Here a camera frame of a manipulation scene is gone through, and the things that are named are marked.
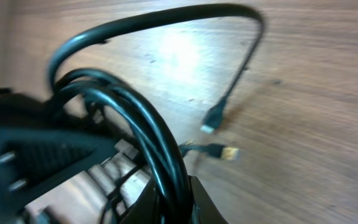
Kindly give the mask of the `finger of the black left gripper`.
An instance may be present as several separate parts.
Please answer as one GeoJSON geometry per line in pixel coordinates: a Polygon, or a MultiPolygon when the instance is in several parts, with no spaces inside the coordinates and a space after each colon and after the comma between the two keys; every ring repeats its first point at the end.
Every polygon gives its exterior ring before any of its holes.
{"type": "Polygon", "coordinates": [[[118,138],[100,126],[60,128],[58,140],[58,159],[64,163],[57,174],[59,184],[117,154],[118,138]]]}

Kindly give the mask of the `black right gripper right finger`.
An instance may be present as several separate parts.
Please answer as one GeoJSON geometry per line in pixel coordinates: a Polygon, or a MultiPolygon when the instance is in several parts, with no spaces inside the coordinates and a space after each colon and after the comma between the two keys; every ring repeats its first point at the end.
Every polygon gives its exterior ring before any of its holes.
{"type": "Polygon", "coordinates": [[[227,224],[219,210],[211,200],[200,180],[190,176],[191,189],[193,192],[193,209],[191,224],[227,224]]]}

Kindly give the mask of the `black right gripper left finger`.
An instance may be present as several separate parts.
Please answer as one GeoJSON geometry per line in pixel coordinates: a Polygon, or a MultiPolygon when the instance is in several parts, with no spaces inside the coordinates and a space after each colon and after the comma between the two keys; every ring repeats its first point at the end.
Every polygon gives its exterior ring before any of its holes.
{"type": "Polygon", "coordinates": [[[160,223],[159,202],[155,181],[151,179],[120,224],[160,223]]]}

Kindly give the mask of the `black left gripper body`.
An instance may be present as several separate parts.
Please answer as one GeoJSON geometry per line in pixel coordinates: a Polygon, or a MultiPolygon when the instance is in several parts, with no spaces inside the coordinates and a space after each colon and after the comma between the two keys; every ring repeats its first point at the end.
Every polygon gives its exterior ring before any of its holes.
{"type": "Polygon", "coordinates": [[[0,223],[73,176],[73,116],[0,88],[0,223]]]}

